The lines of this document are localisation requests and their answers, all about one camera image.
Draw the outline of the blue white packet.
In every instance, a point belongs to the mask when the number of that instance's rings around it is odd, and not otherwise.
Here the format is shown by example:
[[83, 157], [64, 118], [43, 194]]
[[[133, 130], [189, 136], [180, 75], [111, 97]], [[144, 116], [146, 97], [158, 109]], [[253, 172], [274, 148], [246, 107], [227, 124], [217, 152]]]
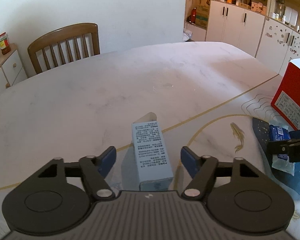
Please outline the blue white packet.
[[284, 127], [269, 125], [269, 139], [272, 168], [294, 176], [295, 165], [289, 161], [285, 147], [280, 145], [290, 139], [289, 131]]

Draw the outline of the light blue carton box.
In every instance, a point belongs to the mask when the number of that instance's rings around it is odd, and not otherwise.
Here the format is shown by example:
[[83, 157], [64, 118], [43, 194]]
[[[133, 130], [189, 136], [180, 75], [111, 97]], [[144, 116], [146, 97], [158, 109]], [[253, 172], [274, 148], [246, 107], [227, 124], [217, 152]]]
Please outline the light blue carton box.
[[132, 124], [132, 142], [140, 191], [167, 191], [173, 172], [159, 123]]

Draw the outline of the red cardboard box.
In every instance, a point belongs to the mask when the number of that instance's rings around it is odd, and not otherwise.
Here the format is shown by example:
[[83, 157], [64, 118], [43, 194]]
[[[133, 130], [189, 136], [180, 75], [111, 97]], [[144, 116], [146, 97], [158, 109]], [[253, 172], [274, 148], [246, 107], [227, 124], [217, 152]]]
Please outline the red cardboard box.
[[287, 65], [271, 106], [294, 130], [300, 130], [300, 58]]

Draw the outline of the wooden chair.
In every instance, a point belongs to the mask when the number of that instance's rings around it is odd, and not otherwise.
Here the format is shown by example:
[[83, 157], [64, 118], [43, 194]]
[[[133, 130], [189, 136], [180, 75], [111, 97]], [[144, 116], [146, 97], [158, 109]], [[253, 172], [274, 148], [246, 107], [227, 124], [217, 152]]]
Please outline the wooden chair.
[[98, 25], [78, 23], [53, 30], [27, 48], [36, 74], [100, 54]]

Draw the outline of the white sideboard cabinet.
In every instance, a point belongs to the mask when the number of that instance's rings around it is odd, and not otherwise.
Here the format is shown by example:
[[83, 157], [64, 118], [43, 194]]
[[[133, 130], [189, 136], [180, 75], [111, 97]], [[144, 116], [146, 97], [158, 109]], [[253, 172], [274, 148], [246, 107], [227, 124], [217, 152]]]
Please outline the white sideboard cabinet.
[[5, 55], [0, 50], [0, 94], [28, 78], [17, 45], [12, 43], [10, 47], [11, 51]]

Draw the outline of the red lidded jar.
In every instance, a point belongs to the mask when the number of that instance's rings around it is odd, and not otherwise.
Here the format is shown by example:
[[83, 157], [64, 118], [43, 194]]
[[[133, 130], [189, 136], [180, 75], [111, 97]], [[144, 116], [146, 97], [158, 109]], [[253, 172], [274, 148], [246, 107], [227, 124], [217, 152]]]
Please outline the red lidded jar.
[[6, 55], [11, 51], [10, 43], [8, 41], [8, 35], [6, 32], [0, 34], [0, 50], [2, 55]]

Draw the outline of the grey wall cabinet shelving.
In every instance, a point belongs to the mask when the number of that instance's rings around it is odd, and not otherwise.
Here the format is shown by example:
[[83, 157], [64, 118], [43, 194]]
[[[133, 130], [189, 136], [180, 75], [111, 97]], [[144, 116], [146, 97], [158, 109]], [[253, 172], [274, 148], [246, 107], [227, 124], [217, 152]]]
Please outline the grey wall cabinet shelving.
[[186, 0], [184, 38], [230, 44], [283, 75], [300, 59], [300, 0]]

